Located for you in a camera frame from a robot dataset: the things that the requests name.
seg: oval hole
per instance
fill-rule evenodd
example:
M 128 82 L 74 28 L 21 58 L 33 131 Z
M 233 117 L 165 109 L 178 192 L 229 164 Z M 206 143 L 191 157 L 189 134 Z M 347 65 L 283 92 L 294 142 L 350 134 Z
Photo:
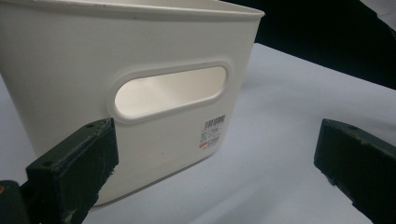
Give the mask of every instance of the oval hole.
M 226 80 L 223 67 L 144 77 L 125 83 L 116 95 L 116 108 L 138 118 L 215 97 Z

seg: white surface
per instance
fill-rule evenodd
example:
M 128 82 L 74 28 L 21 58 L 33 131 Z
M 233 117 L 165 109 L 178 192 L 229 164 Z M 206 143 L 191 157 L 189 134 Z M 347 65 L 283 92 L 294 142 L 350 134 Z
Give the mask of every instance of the white surface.
M 24 181 L 33 152 L 0 93 L 0 179 Z M 337 119 L 396 145 L 395 111 L 396 91 L 255 45 L 219 152 L 84 223 L 369 224 L 315 168 L 318 131 Z
M 396 0 L 361 0 L 380 20 L 396 30 Z

